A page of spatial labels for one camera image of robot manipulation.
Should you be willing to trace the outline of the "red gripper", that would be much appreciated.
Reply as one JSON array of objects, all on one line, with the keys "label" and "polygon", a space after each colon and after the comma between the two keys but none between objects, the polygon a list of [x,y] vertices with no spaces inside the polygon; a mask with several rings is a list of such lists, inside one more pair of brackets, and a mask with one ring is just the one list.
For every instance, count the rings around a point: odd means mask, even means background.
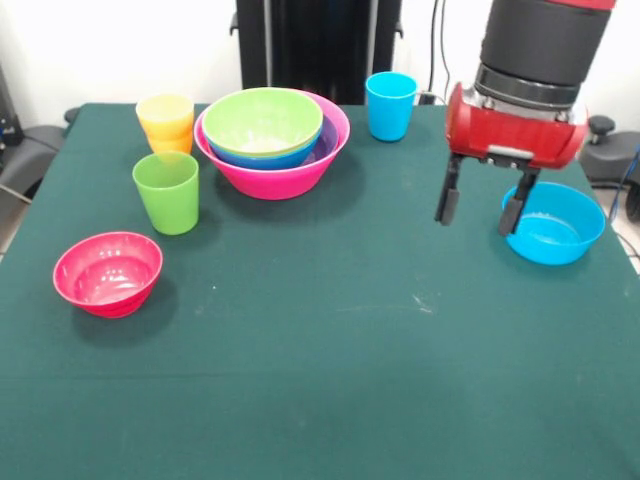
[{"label": "red gripper", "polygon": [[[494,154],[527,161],[533,168],[560,170],[582,147],[587,134],[587,109],[578,103],[560,120],[559,111],[532,110],[486,98],[475,88],[457,83],[446,110],[445,136],[452,152],[449,156],[435,221],[451,224],[459,190],[461,156],[484,159]],[[538,169],[526,169],[500,217],[501,236],[513,234],[529,194],[535,186]]]}]

